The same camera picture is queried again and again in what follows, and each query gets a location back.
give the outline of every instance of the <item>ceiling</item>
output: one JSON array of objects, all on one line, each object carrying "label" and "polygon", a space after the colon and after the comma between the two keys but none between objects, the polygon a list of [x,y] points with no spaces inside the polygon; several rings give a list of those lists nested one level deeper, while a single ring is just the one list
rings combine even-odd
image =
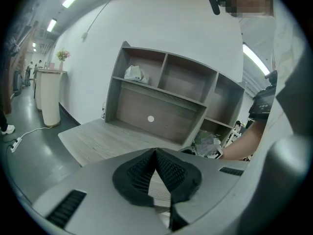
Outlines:
[{"label": "ceiling", "polygon": [[[57,38],[63,31],[73,24],[82,15],[93,8],[101,5],[103,0],[76,0],[68,9],[62,6],[65,0],[35,0],[40,6],[36,13],[36,20],[39,21],[39,28],[36,30],[33,41],[36,42],[37,51],[48,52]],[[52,32],[46,29],[52,18],[57,19]],[[273,48],[273,36],[275,21],[271,18],[249,18],[239,19],[239,24],[245,42],[264,62],[271,71],[271,52]],[[243,80],[248,84],[250,96],[254,96],[258,91],[268,85],[263,73],[246,56],[244,56]]]}]

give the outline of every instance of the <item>flower vase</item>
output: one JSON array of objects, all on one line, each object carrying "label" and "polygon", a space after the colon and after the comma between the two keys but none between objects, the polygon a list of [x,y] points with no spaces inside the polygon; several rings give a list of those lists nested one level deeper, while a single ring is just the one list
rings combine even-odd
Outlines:
[{"label": "flower vase", "polygon": [[60,62],[59,70],[63,71],[63,61]]}]

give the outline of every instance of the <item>flower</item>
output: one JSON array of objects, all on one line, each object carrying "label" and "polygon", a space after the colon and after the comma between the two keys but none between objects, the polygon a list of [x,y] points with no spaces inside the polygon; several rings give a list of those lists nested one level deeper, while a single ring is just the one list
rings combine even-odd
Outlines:
[{"label": "flower", "polygon": [[57,57],[60,61],[65,61],[68,57],[70,57],[70,52],[64,49],[59,50],[57,52]]}]

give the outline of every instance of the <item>white dot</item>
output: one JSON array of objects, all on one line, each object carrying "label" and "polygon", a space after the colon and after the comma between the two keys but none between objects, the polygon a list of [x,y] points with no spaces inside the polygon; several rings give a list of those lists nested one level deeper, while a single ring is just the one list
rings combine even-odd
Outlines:
[{"label": "white dot", "polygon": [[150,123],[152,123],[154,120],[155,120],[155,118],[154,118],[153,116],[148,116],[148,121],[149,121]]}]

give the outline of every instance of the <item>shoe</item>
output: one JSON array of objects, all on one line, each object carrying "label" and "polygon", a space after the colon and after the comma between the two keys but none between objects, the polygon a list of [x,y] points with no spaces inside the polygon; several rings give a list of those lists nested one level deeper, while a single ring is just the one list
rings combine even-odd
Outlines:
[{"label": "shoe", "polygon": [[6,128],[6,131],[2,131],[2,134],[5,135],[5,134],[12,134],[15,130],[15,127],[14,125],[8,125],[8,127]]}]

